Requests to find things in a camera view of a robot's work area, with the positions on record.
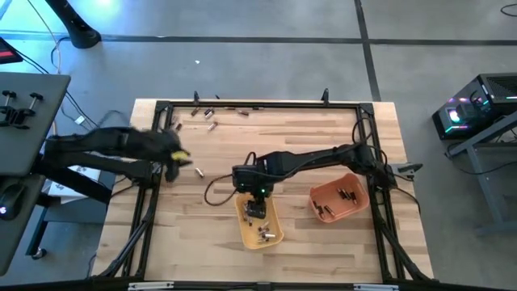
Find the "desk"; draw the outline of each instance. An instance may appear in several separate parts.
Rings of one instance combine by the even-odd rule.
[[[150,129],[156,102],[135,102],[131,120],[135,127]],[[251,150],[257,155],[275,150],[301,153],[351,143],[356,121],[353,111],[265,108],[245,117],[219,108],[211,120],[220,125],[209,133],[211,122],[204,120],[203,110],[194,117],[191,110],[175,108],[174,114],[183,123],[179,135],[183,147],[191,151],[194,165],[182,168],[173,184],[162,179],[146,280],[381,281],[371,211],[324,224],[309,207],[310,187],[342,177],[350,172],[346,167],[300,172],[276,184],[273,197],[285,237],[279,245],[258,251],[243,246],[232,201],[220,207],[203,202],[208,182],[229,174],[231,166],[242,164]],[[380,144],[389,162],[406,162],[394,104],[374,103],[374,110]],[[204,179],[196,175],[194,167],[204,171]],[[125,182],[113,191],[127,187]],[[398,183],[413,193],[411,183],[400,179]],[[208,198],[223,200],[232,190],[231,179],[225,179],[215,184]],[[135,188],[111,200],[92,274],[103,271],[126,243],[136,198]],[[421,271],[432,277],[417,206],[397,191],[392,191],[392,202],[401,245]],[[394,273],[393,253],[388,243],[386,246]],[[137,245],[133,266],[139,254]]]

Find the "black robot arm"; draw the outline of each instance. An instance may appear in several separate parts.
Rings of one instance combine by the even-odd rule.
[[[391,167],[375,160],[372,148],[363,143],[303,154],[288,151],[272,152],[257,158],[252,165],[234,166],[233,185],[238,192],[249,192],[254,197],[254,201],[248,203],[248,215],[264,218],[264,199],[272,193],[275,183],[293,177],[298,171],[337,165],[349,167],[359,175],[371,175],[377,187],[397,186]]]
[[[104,156],[132,158],[126,162]],[[55,168],[83,166],[126,175],[144,182],[148,177],[149,162],[166,166],[166,180],[174,181],[179,168],[187,161],[189,153],[183,150],[178,135],[172,131],[160,133],[140,131],[130,127],[94,129],[85,135],[51,136],[45,143],[43,162]]]

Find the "black metal frame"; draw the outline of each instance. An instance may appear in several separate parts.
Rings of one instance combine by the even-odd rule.
[[[380,155],[380,141],[376,128],[375,113],[372,103],[331,103],[329,102],[328,90],[322,96],[321,102],[256,102],[256,101],[221,101],[221,100],[202,100],[199,104],[194,105],[192,101],[178,100],[178,101],[157,101],[153,124],[151,130],[158,130],[162,113],[166,111],[164,129],[170,129],[171,118],[174,108],[181,107],[239,107],[239,108],[333,108],[333,109],[350,109],[354,110],[357,120],[367,116],[369,126],[372,133],[373,145],[377,148],[376,158],[381,160]],[[366,129],[363,123],[359,123],[359,136],[362,141],[366,135]],[[138,192],[137,202],[135,204],[135,212],[132,220],[132,228],[129,235],[128,243],[119,253],[116,259],[110,266],[98,276],[92,276],[85,280],[71,280],[62,282],[42,283],[33,285],[16,285],[7,287],[7,289],[33,289],[33,290],[115,290],[127,289],[131,283],[145,281],[145,270],[147,266],[147,259],[149,255],[150,239],[153,232],[153,221],[158,204],[158,193],[160,190],[160,182],[162,178],[162,167],[157,172],[149,174],[153,182],[150,188],[141,186]],[[476,290],[488,291],[496,289],[488,289],[481,287],[450,285],[439,283],[436,280],[431,280],[422,274],[418,267],[411,261],[406,254],[403,247],[398,243],[397,232],[394,224],[393,209],[389,191],[381,192],[383,197],[383,204],[385,207],[386,220],[382,217],[379,210],[379,203],[377,201],[378,189],[371,179],[367,179],[368,193],[371,201],[372,220],[374,231],[376,235],[377,252],[379,255],[380,273],[382,276],[383,285],[396,285],[400,290]],[[151,197],[149,207],[145,216],[141,219],[142,209],[144,207],[144,198],[147,190],[151,189]],[[131,276],[132,257],[134,247],[137,244],[140,236],[144,235],[141,256],[135,275]],[[392,276],[389,271],[388,260],[386,257],[386,250],[384,239],[390,243],[393,248],[393,256],[396,262],[397,275]],[[123,267],[122,277],[115,277],[119,269]],[[413,280],[407,280],[404,277],[404,268],[411,275]],[[224,282],[224,281],[174,281],[174,289],[254,289],[254,290],[273,290],[273,289],[357,289],[358,285],[351,283],[283,283],[283,282]]]

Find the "yellow plastic container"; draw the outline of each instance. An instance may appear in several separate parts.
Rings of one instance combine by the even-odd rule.
[[[251,250],[258,250],[263,247],[270,247],[280,243],[282,239],[284,239],[284,233],[280,228],[280,222],[276,215],[275,204],[273,203],[272,196],[266,198],[266,218],[258,219],[256,217],[252,217],[252,226],[250,226],[248,221],[245,219],[243,208],[243,205],[248,200],[253,200],[253,196],[251,194],[237,195],[237,198],[235,198],[235,209],[237,210],[237,218],[239,220],[238,222],[239,227],[241,228],[241,236],[244,246]],[[267,225],[269,228],[269,234],[274,234],[276,237],[269,238],[268,242],[259,242],[259,239],[261,238],[259,235],[259,227],[266,223],[266,221],[269,221],[269,224]]]

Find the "black desk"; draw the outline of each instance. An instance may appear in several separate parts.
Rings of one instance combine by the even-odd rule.
[[[9,103],[13,108],[29,108],[32,92],[44,98],[41,102],[36,101],[33,109],[36,115],[27,117],[24,123],[30,129],[0,128],[0,176],[20,177],[29,173],[69,83],[70,76],[66,75],[0,73],[0,91],[9,90],[17,95]],[[5,100],[6,97],[0,95],[2,105]]]
[[[3,189],[13,183],[18,183],[18,181],[18,178],[4,178],[0,183],[0,191],[3,191]],[[22,183],[27,187],[27,190],[23,196],[22,210],[11,221],[0,220],[0,232],[4,234],[2,239],[0,239],[0,276],[7,272],[13,260],[16,248],[20,239],[22,239],[27,222],[31,218],[32,210],[36,205],[44,181],[45,177],[42,175],[29,175],[24,178]]]
[[[29,129],[0,127],[0,191],[13,183],[27,187],[23,196],[20,214],[12,221],[0,220],[0,276],[7,271],[32,210],[40,198],[45,177],[29,174],[35,164],[52,122],[65,97],[70,76],[51,74],[0,73],[0,91],[16,93],[10,101],[13,108],[29,108],[32,92],[43,95],[43,101],[36,102],[34,116],[27,117],[24,125]],[[6,97],[0,95],[0,103]]]

